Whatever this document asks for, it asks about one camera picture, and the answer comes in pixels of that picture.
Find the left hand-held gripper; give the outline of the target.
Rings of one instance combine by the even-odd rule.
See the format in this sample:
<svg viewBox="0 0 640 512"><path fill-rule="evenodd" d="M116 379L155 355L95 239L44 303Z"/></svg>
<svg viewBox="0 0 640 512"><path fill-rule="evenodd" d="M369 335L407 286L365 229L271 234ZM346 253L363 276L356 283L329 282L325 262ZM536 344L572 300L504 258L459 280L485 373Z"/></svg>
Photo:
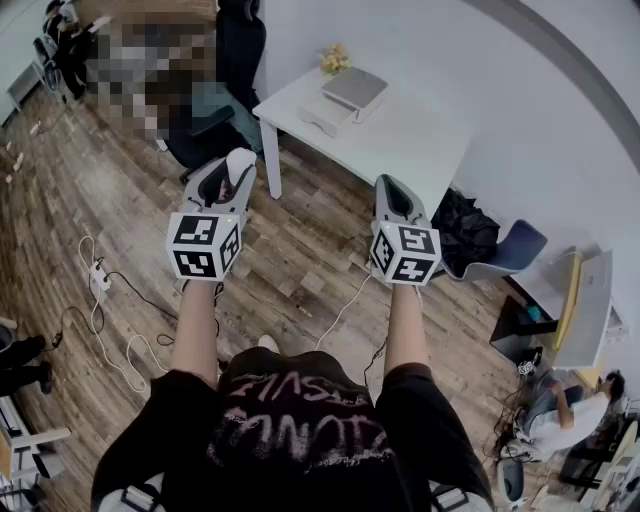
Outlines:
<svg viewBox="0 0 640 512"><path fill-rule="evenodd" d="M251 165L230 186L225 158L192 173L179 212L170 216L166 251L178 278L221 282L239 256L248 201L256 180Z"/></svg>

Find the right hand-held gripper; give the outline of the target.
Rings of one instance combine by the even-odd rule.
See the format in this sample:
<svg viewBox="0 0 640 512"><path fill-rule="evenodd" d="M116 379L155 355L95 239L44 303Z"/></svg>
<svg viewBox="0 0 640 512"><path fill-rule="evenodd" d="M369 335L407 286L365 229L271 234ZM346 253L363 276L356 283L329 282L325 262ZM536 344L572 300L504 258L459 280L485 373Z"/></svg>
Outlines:
<svg viewBox="0 0 640 512"><path fill-rule="evenodd" d="M382 174L375 190L370 274L387 284L425 286L441 262L439 231L431 227L419 197L400 180Z"/></svg>

